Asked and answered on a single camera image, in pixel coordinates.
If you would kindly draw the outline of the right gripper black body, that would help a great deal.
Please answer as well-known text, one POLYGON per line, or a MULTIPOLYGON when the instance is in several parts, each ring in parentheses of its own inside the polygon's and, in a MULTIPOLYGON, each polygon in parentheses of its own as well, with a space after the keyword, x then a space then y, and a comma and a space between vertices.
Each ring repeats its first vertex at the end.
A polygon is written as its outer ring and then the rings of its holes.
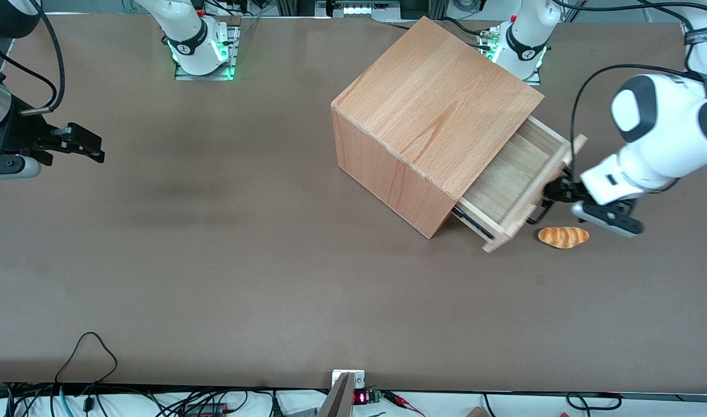
POLYGON ((25 102, 12 102, 0 122, 0 170, 22 170, 25 156, 38 162, 38 150, 46 146, 70 148, 52 134, 57 127, 48 124, 42 115, 20 115, 20 111, 30 109, 25 102))

